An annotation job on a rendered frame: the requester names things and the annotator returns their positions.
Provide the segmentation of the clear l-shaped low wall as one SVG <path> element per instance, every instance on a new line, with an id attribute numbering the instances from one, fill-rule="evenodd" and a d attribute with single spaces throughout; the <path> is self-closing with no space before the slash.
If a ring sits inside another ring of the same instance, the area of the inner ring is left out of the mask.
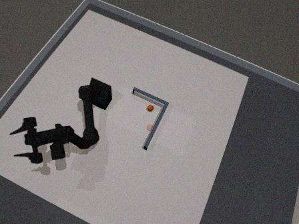
<path id="1" fill-rule="evenodd" d="M 163 104 L 163 103 L 161 103 L 161 102 L 159 102 L 159 101 L 156 101 L 155 99 L 152 99 L 152 98 L 150 98 L 150 97 L 148 97 L 148 96 L 146 96 L 146 95 L 143 95 L 143 94 L 141 94 L 141 93 L 139 93 L 139 92 L 137 92 L 137 91 L 134 91 L 133 90 L 133 95 L 136 95 L 136 96 L 138 96 L 138 97 L 140 97 L 140 98 L 142 98 L 142 99 L 145 99 L 146 101 L 149 101 L 149 102 L 151 102 L 151 103 L 153 103 L 153 104 L 155 104 L 155 105 L 158 105 L 158 106 L 160 106 L 160 107 L 164 107 L 164 105 L 165 104 Z"/>

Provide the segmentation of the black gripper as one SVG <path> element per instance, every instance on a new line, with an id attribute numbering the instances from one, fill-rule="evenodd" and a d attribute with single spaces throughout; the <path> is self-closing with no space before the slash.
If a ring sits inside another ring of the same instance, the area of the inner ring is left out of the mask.
<path id="1" fill-rule="evenodd" d="M 38 152 L 37 146 L 51 143 L 53 141 L 53 135 L 49 130 L 35 133 L 34 127 L 37 127 L 37 121 L 35 117 L 24 118 L 23 126 L 10 133 L 10 135 L 29 130 L 33 152 L 14 156 L 28 157 L 32 164 L 40 164 L 43 162 L 43 155 L 42 153 Z"/>

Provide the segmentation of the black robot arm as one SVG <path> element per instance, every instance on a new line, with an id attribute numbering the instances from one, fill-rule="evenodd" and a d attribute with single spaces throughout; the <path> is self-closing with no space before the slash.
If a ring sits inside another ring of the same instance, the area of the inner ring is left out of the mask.
<path id="1" fill-rule="evenodd" d="M 65 157 L 64 144 L 72 143 L 80 149 L 89 149 L 99 141 L 99 135 L 94 127 L 92 100 L 101 93 L 98 85 L 84 85 L 79 88 L 79 98 L 83 100 L 85 131 L 83 137 L 76 135 L 71 126 L 55 124 L 56 129 L 51 129 L 53 143 L 50 145 L 52 160 Z"/>

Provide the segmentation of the clear blue-grey l-shaped wall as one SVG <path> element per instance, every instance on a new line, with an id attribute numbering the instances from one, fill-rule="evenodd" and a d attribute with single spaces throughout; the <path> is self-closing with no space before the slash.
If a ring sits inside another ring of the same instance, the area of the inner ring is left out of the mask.
<path id="1" fill-rule="evenodd" d="M 150 97 L 152 99 L 155 99 L 156 101 L 159 101 L 159 102 L 165 104 L 164 107 L 163 107 L 163 109 L 162 109 L 162 111 L 161 111 L 161 113 L 160 113 L 160 115 L 159 115 L 159 117 L 158 117 L 158 119 L 157 119 L 157 121 L 156 121 L 156 123 L 155 123 L 155 125 L 154 125 L 154 127 L 153 127 L 153 129 L 152 129 L 152 131 L 151 131 L 151 133 L 149 134 L 149 137 L 148 137 L 145 145 L 144 145 L 143 149 L 147 150 L 147 147 L 150 144 L 150 141 L 152 140 L 152 137 L 153 137 L 153 135 L 154 135 L 154 133 L 155 133 L 155 131 L 156 131 L 156 129 L 157 129 L 157 127 L 158 127 L 158 125 L 159 125 L 159 123 L 160 123 L 160 121 L 161 121 L 161 119 L 162 119 L 162 117 L 164 115 L 164 112 L 165 112 L 165 110 L 166 110 L 166 108 L 167 108 L 167 106 L 168 106 L 169 103 L 167 101 L 164 101 L 164 100 L 162 100 L 162 99 L 160 99 L 158 97 L 155 97 L 155 96 L 153 96 L 153 95 L 151 95 L 149 93 L 146 93 L 145 91 L 142 91 L 142 90 L 140 90 L 138 88 L 134 87 L 133 90 L 137 91 L 137 92 L 139 92 L 139 93 L 141 93 L 143 95 L 146 95 L 146 96 L 148 96 L 148 97 Z"/>

